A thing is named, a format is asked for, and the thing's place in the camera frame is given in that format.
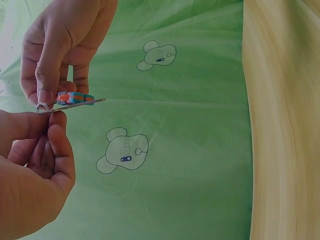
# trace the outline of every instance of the cartoon bear print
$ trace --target cartoon bear print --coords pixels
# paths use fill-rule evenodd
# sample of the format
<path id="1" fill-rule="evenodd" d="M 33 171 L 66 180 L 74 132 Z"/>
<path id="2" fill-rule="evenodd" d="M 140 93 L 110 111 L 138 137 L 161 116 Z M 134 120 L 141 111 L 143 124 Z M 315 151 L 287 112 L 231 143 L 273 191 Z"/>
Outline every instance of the cartoon bear print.
<path id="1" fill-rule="evenodd" d="M 145 135 L 128 136 L 127 130 L 117 127 L 106 134 L 109 144 L 103 155 L 96 162 L 96 169 L 102 174 L 110 174 L 117 167 L 136 170 L 145 161 L 149 142 Z"/>
<path id="2" fill-rule="evenodd" d="M 157 41 L 148 41 L 143 50 L 145 51 L 144 60 L 136 65 L 136 68 L 140 71 L 148 71 L 154 65 L 169 65 L 175 60 L 177 53 L 175 46 L 159 46 Z"/>

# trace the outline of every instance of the metal pin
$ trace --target metal pin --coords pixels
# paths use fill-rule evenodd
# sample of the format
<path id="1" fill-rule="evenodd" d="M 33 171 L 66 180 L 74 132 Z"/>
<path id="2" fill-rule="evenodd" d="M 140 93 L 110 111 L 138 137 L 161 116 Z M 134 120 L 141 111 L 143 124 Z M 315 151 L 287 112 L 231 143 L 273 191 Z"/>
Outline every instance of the metal pin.
<path id="1" fill-rule="evenodd" d="M 103 102 L 105 100 L 106 100 L 106 98 L 100 98 L 100 99 L 95 99 L 95 100 L 91 100 L 91 101 L 84 101 L 84 102 L 80 102 L 80 103 L 75 103 L 75 104 L 71 104 L 71 105 L 58 107 L 58 108 L 55 108 L 52 110 L 49 109 L 49 107 L 46 103 L 40 102 L 36 106 L 36 113 L 39 115 L 52 114 L 54 112 L 58 112 L 58 111 L 66 110 L 66 109 L 71 109 L 74 107 L 79 107 L 79 106 L 87 105 L 87 104 L 95 104 L 95 103 Z M 44 107 L 46 109 L 46 111 L 40 112 L 40 107 Z"/>

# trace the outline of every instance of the cartoon nose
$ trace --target cartoon nose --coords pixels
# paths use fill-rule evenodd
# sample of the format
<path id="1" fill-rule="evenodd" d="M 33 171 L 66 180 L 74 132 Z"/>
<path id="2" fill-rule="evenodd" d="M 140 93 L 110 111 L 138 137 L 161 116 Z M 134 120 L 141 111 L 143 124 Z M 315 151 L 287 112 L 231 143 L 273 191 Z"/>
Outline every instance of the cartoon nose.
<path id="1" fill-rule="evenodd" d="M 130 162 L 132 160 L 131 156 L 123 156 L 120 158 L 121 162 Z"/>

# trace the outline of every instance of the light wood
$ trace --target light wood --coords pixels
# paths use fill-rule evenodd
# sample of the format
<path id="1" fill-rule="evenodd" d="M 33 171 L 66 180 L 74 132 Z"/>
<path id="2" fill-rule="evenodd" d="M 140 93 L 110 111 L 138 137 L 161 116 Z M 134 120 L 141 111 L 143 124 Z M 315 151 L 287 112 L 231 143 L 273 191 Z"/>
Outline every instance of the light wood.
<path id="1" fill-rule="evenodd" d="M 320 240 L 319 0 L 244 0 L 251 240 Z"/>

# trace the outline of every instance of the green bedsheet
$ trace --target green bedsheet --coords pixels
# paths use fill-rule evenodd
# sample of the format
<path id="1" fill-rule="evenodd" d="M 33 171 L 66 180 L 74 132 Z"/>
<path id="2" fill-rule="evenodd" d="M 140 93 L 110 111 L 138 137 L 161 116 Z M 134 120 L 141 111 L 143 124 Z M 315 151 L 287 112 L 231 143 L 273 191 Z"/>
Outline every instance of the green bedsheet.
<path id="1" fill-rule="evenodd" d="M 0 109 L 35 111 L 22 37 L 48 0 L 0 1 Z M 77 180 L 58 219 L 25 240 L 248 240 L 252 142 L 240 0 L 119 0 L 66 110 Z"/>

